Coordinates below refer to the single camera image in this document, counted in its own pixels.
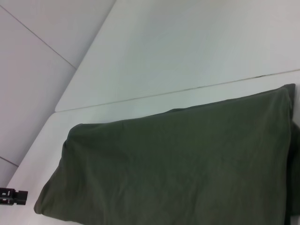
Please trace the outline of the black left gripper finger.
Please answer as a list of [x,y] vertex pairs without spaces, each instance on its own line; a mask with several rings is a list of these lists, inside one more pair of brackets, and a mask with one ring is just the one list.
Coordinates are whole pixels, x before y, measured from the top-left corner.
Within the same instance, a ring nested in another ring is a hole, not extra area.
[[25,205],[28,197],[28,191],[16,191],[12,188],[0,188],[1,205]]

